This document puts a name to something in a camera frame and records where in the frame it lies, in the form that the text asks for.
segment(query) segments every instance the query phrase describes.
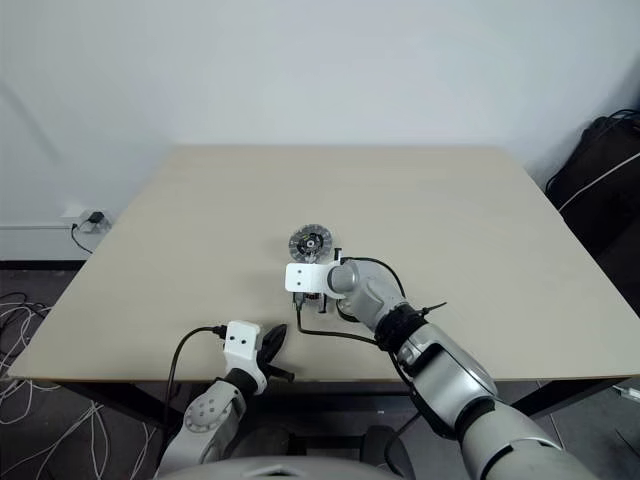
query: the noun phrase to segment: black cable tie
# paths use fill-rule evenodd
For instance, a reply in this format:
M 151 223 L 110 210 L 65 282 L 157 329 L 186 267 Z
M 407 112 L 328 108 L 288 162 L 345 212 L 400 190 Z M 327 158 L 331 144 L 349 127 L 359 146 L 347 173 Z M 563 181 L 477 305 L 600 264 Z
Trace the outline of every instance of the black cable tie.
M 429 312 L 432 312 L 436 308 L 444 307 L 446 304 L 447 304 L 447 302 L 442 302 L 442 303 L 439 303 L 438 305 L 434 305 L 432 307 L 422 307 L 422 309 L 420 310 L 420 315 L 422 317 L 425 317 L 425 316 L 427 316 L 429 314 Z

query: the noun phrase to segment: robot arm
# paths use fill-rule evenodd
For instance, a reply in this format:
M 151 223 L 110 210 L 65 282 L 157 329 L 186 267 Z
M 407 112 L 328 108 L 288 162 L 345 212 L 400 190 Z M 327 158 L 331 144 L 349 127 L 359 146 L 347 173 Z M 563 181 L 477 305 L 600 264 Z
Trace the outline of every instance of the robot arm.
M 246 412 L 246 399 L 264 392 L 269 376 L 293 380 L 292 373 L 270 364 L 286 331 L 286 325 L 279 325 L 261 338 L 260 326 L 229 322 L 224 344 L 225 377 L 217 378 L 189 404 L 180 431 L 162 455 L 159 476 L 223 459 Z
M 323 273 L 321 281 L 318 273 Z M 486 370 L 426 322 L 424 312 L 409 305 L 383 267 L 348 260 L 287 269 L 289 286 L 303 289 L 310 278 L 314 291 L 336 298 L 341 311 L 374 332 L 380 349 L 396 356 L 411 377 L 416 407 L 437 434 L 460 443 L 472 479 L 595 480 L 535 422 L 499 400 Z

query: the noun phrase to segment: table leg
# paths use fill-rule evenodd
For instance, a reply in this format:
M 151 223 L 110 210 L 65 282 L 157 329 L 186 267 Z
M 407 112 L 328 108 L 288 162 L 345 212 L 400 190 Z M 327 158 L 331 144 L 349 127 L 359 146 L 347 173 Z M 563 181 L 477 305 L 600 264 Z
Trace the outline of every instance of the table leg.
M 162 428 L 164 404 L 131 383 L 57 382 L 79 395 L 112 408 L 141 422 Z M 169 425 L 182 421 L 183 414 L 171 408 Z
M 512 404 L 531 418 L 539 418 L 605 390 L 626 378 L 554 380 Z

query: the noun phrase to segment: black bag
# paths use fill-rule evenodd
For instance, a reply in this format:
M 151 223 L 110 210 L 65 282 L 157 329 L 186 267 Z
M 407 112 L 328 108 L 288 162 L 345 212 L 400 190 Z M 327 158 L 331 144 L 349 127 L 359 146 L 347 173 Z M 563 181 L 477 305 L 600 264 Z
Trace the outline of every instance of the black bag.
M 601 117 L 583 133 L 546 194 L 627 302 L 640 314 L 640 115 Z

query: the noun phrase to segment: white bracket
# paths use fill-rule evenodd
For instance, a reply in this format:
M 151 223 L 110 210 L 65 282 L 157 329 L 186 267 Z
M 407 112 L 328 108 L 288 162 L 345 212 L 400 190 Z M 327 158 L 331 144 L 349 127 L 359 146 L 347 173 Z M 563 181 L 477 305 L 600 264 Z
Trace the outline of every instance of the white bracket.
M 260 327 L 254 323 L 234 320 L 227 324 L 224 340 L 224 358 L 227 361 L 225 373 L 233 368 L 247 372 L 258 385 L 255 394 L 260 395 L 267 388 L 267 379 L 258 368 L 258 344 Z
M 288 292 L 324 293 L 328 297 L 341 299 L 344 295 L 329 288 L 327 278 L 329 272 L 340 262 L 327 265 L 319 263 L 289 263 L 284 277 L 284 288 Z

